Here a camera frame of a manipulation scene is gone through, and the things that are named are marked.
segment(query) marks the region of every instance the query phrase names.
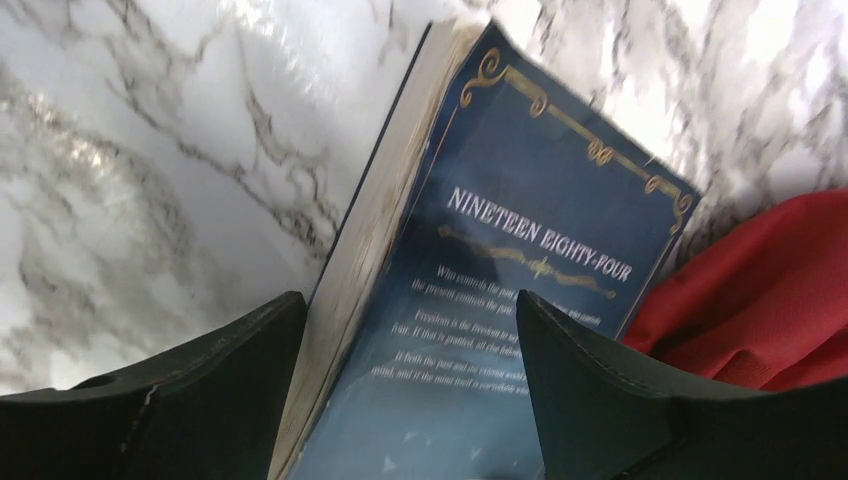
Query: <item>gold scroll ornament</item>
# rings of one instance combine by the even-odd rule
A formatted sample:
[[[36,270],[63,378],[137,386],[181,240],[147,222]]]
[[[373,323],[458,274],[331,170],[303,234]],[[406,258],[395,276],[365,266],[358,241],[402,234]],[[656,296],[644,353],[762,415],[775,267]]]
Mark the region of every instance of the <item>gold scroll ornament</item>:
[[[548,257],[544,257],[541,260],[531,260],[524,255],[524,252],[517,248],[493,247],[491,245],[485,245],[467,235],[456,232],[447,225],[439,227],[439,236],[442,238],[454,238],[459,240],[469,246],[471,251],[473,251],[478,257],[514,260],[533,272],[535,274],[533,278],[539,278],[540,275],[550,276],[554,277],[560,285],[582,287],[598,292],[610,300],[615,298],[615,290],[606,290],[601,288],[594,277],[590,275],[566,275],[548,263]]]
[[[674,225],[669,228],[669,235],[674,235],[683,226],[683,215],[692,208],[692,195],[683,195],[679,187],[671,183],[668,179],[660,175],[651,175],[644,168],[634,163],[629,158],[625,157],[617,150],[609,146],[604,146],[603,141],[594,133],[589,131],[580,122],[573,119],[571,116],[560,110],[556,105],[548,103],[548,95],[545,91],[535,83],[533,83],[524,74],[515,69],[512,65],[505,65],[499,69],[501,61],[501,52],[497,47],[490,48],[483,55],[480,65],[477,68],[477,76],[468,80],[459,95],[459,104],[465,108],[471,105],[474,88],[488,88],[501,80],[505,80],[513,88],[524,94],[527,98],[533,101],[530,105],[530,116],[536,118],[544,112],[548,112],[558,120],[568,125],[573,131],[588,142],[586,145],[586,156],[589,160],[595,162],[598,167],[607,165],[611,160],[615,160],[620,166],[638,175],[645,181],[645,194],[650,195],[654,191],[659,190],[663,194],[672,199],[672,214],[675,218]]]

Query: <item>book title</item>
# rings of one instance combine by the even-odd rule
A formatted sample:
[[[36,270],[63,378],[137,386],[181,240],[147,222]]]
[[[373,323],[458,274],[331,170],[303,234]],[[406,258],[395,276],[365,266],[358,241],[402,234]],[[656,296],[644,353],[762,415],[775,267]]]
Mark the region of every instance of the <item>book title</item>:
[[[463,188],[453,188],[447,206],[619,282],[626,282],[633,271],[632,266],[621,260]]]

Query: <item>book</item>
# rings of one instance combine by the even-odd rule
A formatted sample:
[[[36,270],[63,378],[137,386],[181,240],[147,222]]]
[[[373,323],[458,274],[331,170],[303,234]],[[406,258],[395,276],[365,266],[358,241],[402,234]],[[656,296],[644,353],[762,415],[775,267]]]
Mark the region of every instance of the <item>book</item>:
[[[502,21],[431,24],[310,301],[271,477],[543,478],[518,292],[620,339],[698,200]]]

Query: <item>gold ornamental border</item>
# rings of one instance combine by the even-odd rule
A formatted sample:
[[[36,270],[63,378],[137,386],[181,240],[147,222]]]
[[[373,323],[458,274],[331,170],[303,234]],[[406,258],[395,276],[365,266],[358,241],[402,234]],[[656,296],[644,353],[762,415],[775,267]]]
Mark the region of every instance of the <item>gold ornamental border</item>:
[[[560,285],[577,286],[587,290],[600,293],[603,296],[612,300],[615,298],[615,290],[601,288],[598,281],[591,275],[568,275],[557,270],[556,267],[548,262],[548,257],[541,260],[534,260],[527,256],[523,251],[517,248],[510,247],[495,247],[480,243],[468,235],[463,235],[452,229],[450,225],[442,225],[439,227],[439,236],[442,238],[454,238],[464,243],[478,256],[483,258],[508,259],[513,260],[527,267],[534,274],[534,279],[542,276],[553,277]]]
[[[661,175],[651,175],[645,169],[634,163],[629,158],[625,157],[612,147],[604,146],[604,143],[597,135],[590,132],[586,127],[580,124],[577,120],[571,118],[568,114],[560,110],[556,105],[548,103],[548,95],[545,91],[533,83],[529,78],[516,70],[512,65],[507,64],[502,69],[498,70],[498,65],[501,60],[501,52],[498,48],[493,47],[483,56],[480,61],[480,66],[477,68],[477,76],[465,83],[462,87],[462,92],[459,96],[459,104],[465,108],[471,105],[474,88],[488,88],[501,80],[505,80],[512,85],[516,90],[524,94],[527,98],[533,101],[530,105],[530,116],[539,117],[547,112],[553,115],[558,120],[569,126],[573,131],[586,139],[588,145],[586,147],[586,156],[589,160],[595,162],[598,167],[607,165],[610,160],[615,160],[616,163],[638,175],[645,181],[645,194],[659,190],[672,199],[672,212],[674,213],[675,223],[669,229],[669,234],[674,235],[683,226],[683,215],[692,208],[694,198],[691,194],[683,195],[679,187],[668,181]]]

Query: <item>gray marble veining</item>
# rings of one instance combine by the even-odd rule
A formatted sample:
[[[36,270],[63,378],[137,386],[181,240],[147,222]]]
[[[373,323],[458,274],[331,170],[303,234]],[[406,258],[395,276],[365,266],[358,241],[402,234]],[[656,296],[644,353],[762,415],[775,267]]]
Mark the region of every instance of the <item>gray marble veining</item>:
[[[0,394],[311,291],[426,22],[498,0],[0,0]],[[848,183],[839,0],[542,0],[529,53],[704,191]]]

